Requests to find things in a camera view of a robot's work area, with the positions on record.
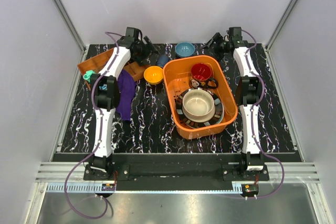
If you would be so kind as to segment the black skull mug red inside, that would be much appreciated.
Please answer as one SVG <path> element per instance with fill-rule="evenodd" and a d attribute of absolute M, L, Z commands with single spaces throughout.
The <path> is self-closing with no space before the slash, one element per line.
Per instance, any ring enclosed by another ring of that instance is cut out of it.
<path fill-rule="evenodd" d="M 191 67 L 190 84 L 192 88 L 216 89 L 218 81 L 212 77 L 212 68 L 205 63 L 197 63 Z"/>

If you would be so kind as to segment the yellow orange small bowl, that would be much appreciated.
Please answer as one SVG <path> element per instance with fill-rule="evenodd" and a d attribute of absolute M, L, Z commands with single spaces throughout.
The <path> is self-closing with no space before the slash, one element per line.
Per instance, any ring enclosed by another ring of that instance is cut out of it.
<path fill-rule="evenodd" d="M 163 80 L 163 69 L 159 66 L 150 66 L 144 72 L 144 79 L 151 85 L 157 85 Z"/>

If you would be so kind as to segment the beige grey ceramic bowl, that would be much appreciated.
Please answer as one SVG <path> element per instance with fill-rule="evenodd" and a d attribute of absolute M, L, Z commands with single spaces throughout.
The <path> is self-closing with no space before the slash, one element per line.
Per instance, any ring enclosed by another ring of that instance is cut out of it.
<path fill-rule="evenodd" d="M 192 121 L 208 121 L 215 114 L 214 99 L 205 90 L 193 89 L 183 97 L 182 111 Z"/>

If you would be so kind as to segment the black striped cream plate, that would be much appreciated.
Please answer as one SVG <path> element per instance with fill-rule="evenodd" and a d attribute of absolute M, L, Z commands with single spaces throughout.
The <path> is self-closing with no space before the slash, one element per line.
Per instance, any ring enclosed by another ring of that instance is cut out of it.
<path fill-rule="evenodd" d="M 224 117 L 224 106 L 223 106 L 220 98 L 214 92 L 211 92 L 209 90 L 202 89 L 202 88 L 197 88 L 197 89 L 207 91 L 208 93 L 210 93 L 210 95 L 212 95 L 212 97 L 214 99 L 214 104 L 215 104 L 215 114 L 214 114 L 214 116 L 212 118 L 210 118 L 208 121 L 205 121 L 205 122 L 195 122 L 195 121 L 192 121 L 192 120 L 188 119 L 185 116 L 184 112 L 182 111 L 182 100 L 183 100 L 183 97 L 186 95 L 186 93 L 188 91 L 193 90 L 193 89 L 196 89 L 196 88 L 185 90 L 182 94 L 178 95 L 177 98 L 175 99 L 175 110 L 177 112 L 179 120 L 182 123 L 186 124 L 187 126 L 193 128 L 193 129 L 207 127 L 207 126 L 211 126 L 211 125 L 215 125 L 215 124 L 220 123 L 221 120 Z"/>

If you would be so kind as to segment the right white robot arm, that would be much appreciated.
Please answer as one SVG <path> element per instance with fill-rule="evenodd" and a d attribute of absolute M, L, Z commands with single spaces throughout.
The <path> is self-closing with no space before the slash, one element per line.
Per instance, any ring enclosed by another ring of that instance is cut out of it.
<path fill-rule="evenodd" d="M 241 27 L 230 27 L 226 36 L 219 32 L 203 46 L 214 51 L 217 58 L 231 53 L 238 65 L 240 79 L 235 91 L 235 101 L 243 120 L 243 148 L 237 172 L 244 180 L 250 180 L 264 168 L 258 127 L 259 104 L 264 93 L 265 84 L 254 66 L 250 51 L 252 46 L 243 40 L 242 33 L 249 34 Z"/>

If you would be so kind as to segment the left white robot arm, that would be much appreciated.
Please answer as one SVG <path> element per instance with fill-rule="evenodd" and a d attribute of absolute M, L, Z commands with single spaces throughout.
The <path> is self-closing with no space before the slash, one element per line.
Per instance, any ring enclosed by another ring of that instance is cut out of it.
<path fill-rule="evenodd" d="M 113 33 L 106 32 L 115 42 L 115 48 L 102 70 L 90 78 L 91 102 L 96 116 L 95 144 L 88 159 L 87 169 L 103 180 L 113 175 L 111 133 L 115 110 L 120 103 L 118 77 L 129 60 L 142 61 L 157 49 L 142 31 L 127 27 L 125 35 L 115 40 Z"/>

